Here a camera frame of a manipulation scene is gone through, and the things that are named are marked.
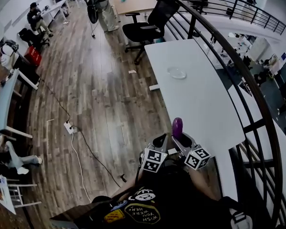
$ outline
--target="shoe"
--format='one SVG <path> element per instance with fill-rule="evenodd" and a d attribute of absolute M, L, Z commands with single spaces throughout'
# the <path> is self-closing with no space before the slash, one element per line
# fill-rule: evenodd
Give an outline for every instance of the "shoe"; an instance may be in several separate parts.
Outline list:
<path fill-rule="evenodd" d="M 29 170 L 24 167 L 18 168 L 17 171 L 19 175 L 26 175 L 29 172 Z"/>
<path fill-rule="evenodd" d="M 38 163 L 42 164 L 42 162 L 43 162 L 43 160 L 40 157 L 38 157 Z"/>
<path fill-rule="evenodd" d="M 116 26 L 114 26 L 114 28 L 112 29 L 112 30 L 110 30 L 110 31 L 115 31 L 115 30 L 118 30 L 119 29 L 119 26 L 118 25 L 116 25 Z"/>

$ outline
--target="metal railing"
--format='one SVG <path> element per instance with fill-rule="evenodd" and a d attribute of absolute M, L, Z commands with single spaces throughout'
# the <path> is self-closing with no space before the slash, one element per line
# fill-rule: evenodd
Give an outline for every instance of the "metal railing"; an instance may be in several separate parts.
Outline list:
<path fill-rule="evenodd" d="M 249 133 L 249 132 L 253 132 L 254 137 L 255 137 L 255 141 L 257 144 L 256 155 L 258 157 L 258 160 L 260 161 L 261 180 L 263 182 L 262 194 L 263 194 L 265 208 L 267 208 L 267 193 L 268 193 L 267 174 L 266 174 L 266 165 L 265 165 L 265 159 L 263 155 L 263 149 L 261 146 L 261 141 L 260 141 L 260 137 L 258 135 L 257 129 L 263 126 L 265 126 L 266 128 L 268 138 L 270 141 L 272 156 L 273 156 L 273 169 L 274 169 L 273 181 L 274 181 L 275 187 L 273 188 L 274 190 L 271 195 L 271 197 L 273 198 L 273 213 L 271 216 L 271 224 L 273 228 L 275 228 L 278 219 L 280 219 L 281 221 L 281 218 L 279 217 L 279 215 L 280 215 L 282 193 L 283 193 L 283 171 L 282 171 L 282 161 L 281 161 L 281 152 L 280 152 L 279 142 L 277 139 L 275 126 L 274 126 L 270 111 L 268 109 L 267 103 L 262 95 L 262 92 L 260 91 L 260 88 L 257 86 L 253 76 L 251 75 L 249 69 L 245 66 L 242 59 L 238 56 L 234 48 L 227 42 L 227 40 L 199 12 L 197 12 L 197 10 L 194 10 L 186 1 L 175 0 L 175 2 L 179 4 L 181 8 L 185 9 L 185 11 L 191 15 L 191 18 L 188 19 L 188 16 L 184 16 L 184 14 L 178 11 L 177 13 L 185 20 L 185 23 L 187 24 L 187 26 L 184 26 L 184 24 L 178 21 L 176 16 L 173 16 L 172 19 L 170 19 L 169 24 L 168 23 L 166 24 L 167 28 L 171 31 L 172 35 L 176 38 L 176 40 L 179 40 L 180 38 L 181 39 L 195 39 L 194 36 L 199 36 L 203 40 L 203 43 L 205 43 L 208 46 L 210 51 L 214 54 L 214 56 L 216 57 L 220 65 L 223 67 L 225 73 L 228 75 L 232 85 L 235 87 L 236 92 L 244 106 L 250 125 L 244 127 L 240 120 L 240 117 L 239 116 L 238 117 L 243 127 L 245 137 L 246 137 L 246 133 Z M 212 37 L 214 37 L 214 39 L 217 40 L 217 42 L 222 46 L 222 48 L 227 52 L 228 56 L 231 58 L 231 61 L 234 63 L 240 75 L 245 79 L 246 83 L 250 87 L 253 98 L 255 99 L 258 105 L 258 108 L 260 110 L 260 113 L 262 115 L 261 120 L 254 122 L 250 109 L 237 83 L 233 79 L 230 71 L 228 71 L 227 66 L 223 62 L 220 55 L 213 48 L 211 43 L 204 37 L 204 35 L 199 30 L 197 30 L 197 28 L 195 27 L 196 21 L 198 21 L 212 35 Z M 244 147 L 246 149 L 246 153 L 249 159 L 251 178 L 254 183 L 254 186 L 256 186 L 254 162 L 253 162 L 255 156 L 250 149 L 249 141 L 247 138 L 245 139 Z M 240 152 L 239 145 L 236 148 L 238 149 L 237 153 L 240 154 L 241 152 Z"/>
<path fill-rule="evenodd" d="M 217 14 L 256 24 L 280 35 L 286 25 L 266 11 L 244 0 L 182 0 L 200 14 Z"/>

